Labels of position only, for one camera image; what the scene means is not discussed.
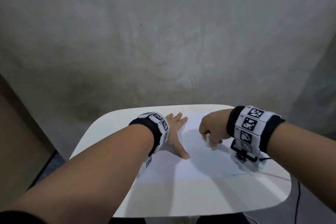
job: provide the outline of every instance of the hand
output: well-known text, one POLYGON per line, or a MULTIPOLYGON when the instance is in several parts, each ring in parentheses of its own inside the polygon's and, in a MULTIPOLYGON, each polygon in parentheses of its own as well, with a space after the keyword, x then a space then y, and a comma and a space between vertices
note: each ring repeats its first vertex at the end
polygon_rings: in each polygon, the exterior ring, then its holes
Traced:
POLYGON ((180 112, 175 117, 173 116, 174 115, 172 113, 166 116, 170 127, 167 144, 171 145, 181 158, 188 159, 190 158, 190 156, 183 148, 177 136, 178 130, 187 122, 188 117, 184 117, 183 119, 181 119, 182 113, 180 112))
POLYGON ((229 120, 229 115, 232 109, 225 109, 216 112, 211 112, 202 118, 199 125, 199 132, 203 139, 206 140, 206 134, 210 133, 209 146, 215 147, 218 143, 222 143, 223 139, 228 139, 230 136, 226 132, 226 125, 229 120))

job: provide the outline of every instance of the forearm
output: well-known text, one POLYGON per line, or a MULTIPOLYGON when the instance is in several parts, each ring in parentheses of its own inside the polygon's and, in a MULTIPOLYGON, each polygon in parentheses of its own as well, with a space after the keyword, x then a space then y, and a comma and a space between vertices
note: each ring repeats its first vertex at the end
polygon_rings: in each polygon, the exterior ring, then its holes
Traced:
POLYGON ((280 124, 272 134, 267 153, 336 212, 336 141, 280 124))
POLYGON ((153 134, 134 124, 99 141, 31 188, 10 209, 48 223, 107 223, 153 147, 153 134))

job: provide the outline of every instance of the black sleeve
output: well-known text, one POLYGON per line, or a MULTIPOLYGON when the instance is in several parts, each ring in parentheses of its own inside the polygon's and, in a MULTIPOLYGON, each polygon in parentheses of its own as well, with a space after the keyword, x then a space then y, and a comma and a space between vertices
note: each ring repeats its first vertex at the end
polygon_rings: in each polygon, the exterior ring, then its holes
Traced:
POLYGON ((0 223, 31 223, 46 224, 43 220, 29 213, 20 211, 4 211, 0 213, 0 223))

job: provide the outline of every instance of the black bracket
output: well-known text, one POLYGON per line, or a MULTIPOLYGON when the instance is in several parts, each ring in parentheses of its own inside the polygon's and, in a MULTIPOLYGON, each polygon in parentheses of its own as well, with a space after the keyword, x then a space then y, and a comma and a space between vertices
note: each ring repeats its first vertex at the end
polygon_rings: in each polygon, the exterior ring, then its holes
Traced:
POLYGON ((247 154, 247 151, 244 149, 239 150, 238 148, 235 147, 236 140, 234 139, 231 144, 231 149, 234 150, 236 154, 236 158, 241 162, 245 163, 246 159, 248 159, 251 162, 256 162, 258 160, 258 157, 251 157, 249 154, 247 154))

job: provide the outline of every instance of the person's left arm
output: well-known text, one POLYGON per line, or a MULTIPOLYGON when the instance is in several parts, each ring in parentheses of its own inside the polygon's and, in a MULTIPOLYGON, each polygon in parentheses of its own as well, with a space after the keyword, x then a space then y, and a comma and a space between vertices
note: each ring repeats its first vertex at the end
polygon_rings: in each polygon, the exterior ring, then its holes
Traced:
MULTIPOLYGON (((167 143, 184 159, 189 154, 177 137, 187 121, 167 116, 167 143)), ((107 223, 131 188, 154 138, 133 124, 87 148, 29 189, 7 210, 31 213, 47 223, 107 223)))

